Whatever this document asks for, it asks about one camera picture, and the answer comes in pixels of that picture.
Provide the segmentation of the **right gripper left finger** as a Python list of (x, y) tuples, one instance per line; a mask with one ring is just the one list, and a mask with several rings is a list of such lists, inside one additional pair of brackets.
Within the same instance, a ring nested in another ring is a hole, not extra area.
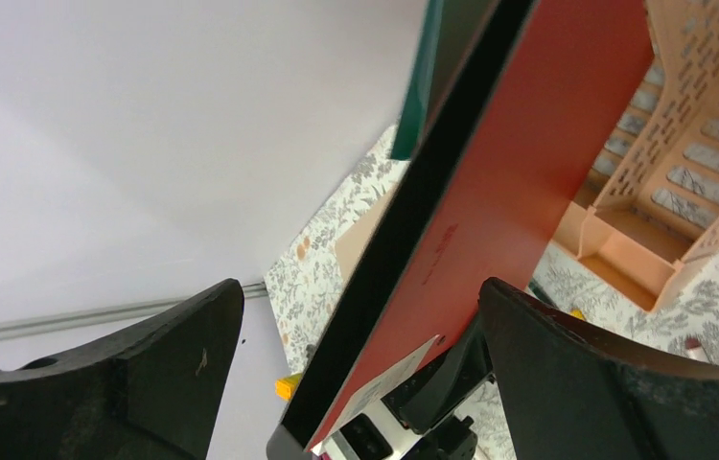
[(224, 280), (79, 347), (0, 370), (0, 459), (203, 459), (239, 343)]

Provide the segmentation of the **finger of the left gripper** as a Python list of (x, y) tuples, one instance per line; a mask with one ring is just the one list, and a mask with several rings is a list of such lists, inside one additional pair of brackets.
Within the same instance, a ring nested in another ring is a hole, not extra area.
[(443, 354), (382, 398), (400, 426), (426, 435), (484, 382), (495, 381), (479, 315)]

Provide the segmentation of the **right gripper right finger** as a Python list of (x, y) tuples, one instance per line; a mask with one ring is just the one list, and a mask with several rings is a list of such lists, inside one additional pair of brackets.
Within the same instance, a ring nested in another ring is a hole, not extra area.
[(478, 311), (521, 459), (719, 459), (719, 365), (663, 352), (491, 278)]

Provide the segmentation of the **beige notebook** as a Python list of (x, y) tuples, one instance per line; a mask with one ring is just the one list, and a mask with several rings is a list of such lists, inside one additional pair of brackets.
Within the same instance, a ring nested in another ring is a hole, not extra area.
[(398, 185), (394, 184), (388, 192), (381, 196), (336, 240), (336, 261), (344, 285), (350, 281), (367, 244), (375, 234), (376, 228), (397, 189)]

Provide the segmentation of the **peach file organizer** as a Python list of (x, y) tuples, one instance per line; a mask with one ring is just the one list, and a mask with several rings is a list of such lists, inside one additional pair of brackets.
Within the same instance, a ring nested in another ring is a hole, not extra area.
[(719, 1), (650, 1), (653, 61), (554, 244), (644, 311), (719, 249)]

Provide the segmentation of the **red notebook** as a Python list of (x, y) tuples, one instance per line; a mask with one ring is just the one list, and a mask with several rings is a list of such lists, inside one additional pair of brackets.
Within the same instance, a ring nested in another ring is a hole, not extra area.
[(309, 458), (447, 352), (487, 279), (527, 285), (651, 59), (640, 1), (450, 3), (441, 93), (268, 458)]

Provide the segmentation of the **teal folder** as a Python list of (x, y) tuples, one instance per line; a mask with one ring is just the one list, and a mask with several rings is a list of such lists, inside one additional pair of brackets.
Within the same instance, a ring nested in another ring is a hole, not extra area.
[(390, 158), (408, 160), (428, 134), (496, 1), (429, 0)]

